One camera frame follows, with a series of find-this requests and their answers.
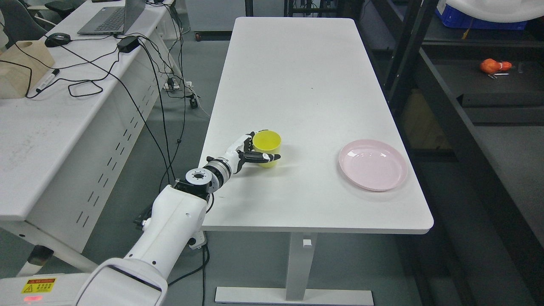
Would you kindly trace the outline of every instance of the white table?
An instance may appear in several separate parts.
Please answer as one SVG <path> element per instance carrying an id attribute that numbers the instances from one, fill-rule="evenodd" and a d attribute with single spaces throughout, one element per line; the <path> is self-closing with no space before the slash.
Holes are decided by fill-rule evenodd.
<path id="1" fill-rule="evenodd" d="M 76 32 L 102 7 L 123 2 L 85 2 L 51 32 L 75 39 Z M 156 26 L 168 12 L 147 6 L 127 33 L 139 32 L 155 42 L 167 58 L 168 50 Z M 87 60 L 116 49 L 119 40 L 73 41 L 66 47 Z M 158 55 L 147 43 L 155 61 Z M 61 47 L 48 48 L 64 67 L 83 60 Z M 117 54 L 95 63 L 108 70 Z M 155 76 L 141 47 L 122 53 L 112 74 L 121 78 L 134 103 L 147 118 L 157 100 Z M 61 70 L 67 79 L 101 78 L 106 73 L 90 64 Z M 165 74 L 158 74 L 164 84 Z M 83 271 L 96 265 L 83 250 L 110 192 L 143 128 L 136 106 L 112 76 L 97 82 L 103 92 L 74 98 L 61 81 L 34 99 L 0 100 L 0 227 L 32 244 L 47 246 L 55 256 Z M 97 90 L 91 84 L 74 88 L 75 94 Z"/>
<path id="2" fill-rule="evenodd" d="M 434 220 L 353 20 L 236 20 L 201 165 L 265 128 L 281 135 L 282 158 L 244 165 L 203 230 L 291 232 L 286 289 L 218 287 L 215 301 L 373 305 L 370 291 L 306 289 L 317 233 L 425 234 Z M 357 139 L 401 152 L 406 180 L 387 192 L 350 183 L 338 155 Z"/>

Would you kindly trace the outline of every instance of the yellow warning sticker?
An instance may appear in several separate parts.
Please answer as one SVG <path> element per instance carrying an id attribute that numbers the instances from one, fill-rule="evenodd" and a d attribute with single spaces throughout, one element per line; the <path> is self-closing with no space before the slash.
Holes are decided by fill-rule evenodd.
<path id="1" fill-rule="evenodd" d="M 51 292 L 56 278 L 29 279 L 21 293 Z"/>

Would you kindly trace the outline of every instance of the white robotic arm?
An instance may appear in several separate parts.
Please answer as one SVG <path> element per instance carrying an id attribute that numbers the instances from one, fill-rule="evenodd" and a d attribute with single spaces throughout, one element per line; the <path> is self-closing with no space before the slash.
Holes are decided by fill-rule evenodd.
<path id="1" fill-rule="evenodd" d="M 200 230 L 209 195 L 223 186 L 245 162 L 264 163 L 280 155 L 252 152 L 254 132 L 243 135 L 202 168 L 190 170 L 186 181 L 166 186 L 153 203 L 144 233 L 123 258 L 101 264 L 80 289 L 75 305 L 161 305 L 166 279 L 187 241 Z"/>

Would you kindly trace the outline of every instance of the pink plate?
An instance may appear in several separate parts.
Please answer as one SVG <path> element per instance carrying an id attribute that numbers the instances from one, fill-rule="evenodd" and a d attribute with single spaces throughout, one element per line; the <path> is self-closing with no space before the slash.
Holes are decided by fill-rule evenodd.
<path id="1" fill-rule="evenodd" d="M 360 139 L 347 144 L 338 158 L 346 176 L 357 186 L 371 191 L 386 191 L 406 178 L 406 161 L 388 144 Z"/>

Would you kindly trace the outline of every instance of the gray laptop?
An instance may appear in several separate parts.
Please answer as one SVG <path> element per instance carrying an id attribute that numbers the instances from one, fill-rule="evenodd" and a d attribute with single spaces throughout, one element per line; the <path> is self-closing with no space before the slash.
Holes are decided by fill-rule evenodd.
<path id="1" fill-rule="evenodd" d="M 146 0 L 125 0 L 123 7 L 102 8 L 77 34 L 125 34 L 144 11 L 145 2 Z"/>

